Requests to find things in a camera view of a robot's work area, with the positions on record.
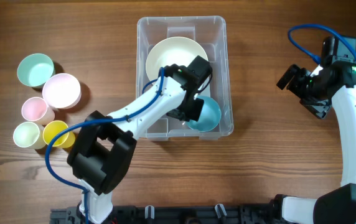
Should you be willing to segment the cream bowl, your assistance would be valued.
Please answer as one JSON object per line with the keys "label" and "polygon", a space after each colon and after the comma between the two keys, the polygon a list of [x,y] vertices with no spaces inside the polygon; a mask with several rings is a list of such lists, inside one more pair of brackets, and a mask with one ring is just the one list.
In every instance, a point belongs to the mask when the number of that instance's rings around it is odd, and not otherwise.
{"label": "cream bowl", "polygon": [[196,41],[186,37],[170,37],[157,43],[146,59],[146,75],[150,81],[158,76],[159,69],[173,64],[188,66],[194,58],[208,60],[206,51]]}

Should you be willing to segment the light blue small bowl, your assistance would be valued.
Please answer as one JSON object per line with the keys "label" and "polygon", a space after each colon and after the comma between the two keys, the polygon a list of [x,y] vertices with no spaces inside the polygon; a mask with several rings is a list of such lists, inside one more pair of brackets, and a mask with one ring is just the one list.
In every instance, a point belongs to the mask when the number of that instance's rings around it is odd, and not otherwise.
{"label": "light blue small bowl", "polygon": [[213,130],[220,122],[222,112],[218,103],[211,97],[208,96],[198,96],[204,101],[199,120],[190,120],[186,122],[186,125],[190,129],[196,129],[200,132],[208,132]]}

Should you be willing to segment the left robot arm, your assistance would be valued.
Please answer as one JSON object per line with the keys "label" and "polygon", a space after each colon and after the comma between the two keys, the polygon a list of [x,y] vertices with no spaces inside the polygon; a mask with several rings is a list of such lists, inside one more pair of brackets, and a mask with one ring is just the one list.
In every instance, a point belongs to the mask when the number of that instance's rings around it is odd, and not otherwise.
{"label": "left robot arm", "polygon": [[188,66],[159,69],[157,82],[132,103],[108,116],[92,112],[67,157],[80,186],[79,211],[90,223],[102,223],[111,214],[113,190],[126,175],[138,139],[162,116],[197,121],[203,100],[197,97],[212,77],[210,62],[197,56]]}

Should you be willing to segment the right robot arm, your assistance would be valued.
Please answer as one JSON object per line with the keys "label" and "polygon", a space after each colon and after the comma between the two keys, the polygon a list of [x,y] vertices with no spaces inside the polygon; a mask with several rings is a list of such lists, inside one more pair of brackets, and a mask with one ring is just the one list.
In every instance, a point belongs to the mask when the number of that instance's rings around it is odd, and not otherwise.
{"label": "right robot arm", "polygon": [[324,39],[321,61],[310,72],[291,65],[277,82],[319,119],[335,111],[342,147],[340,188],[317,199],[284,196],[281,218],[290,223],[356,223],[356,61],[336,37]]}

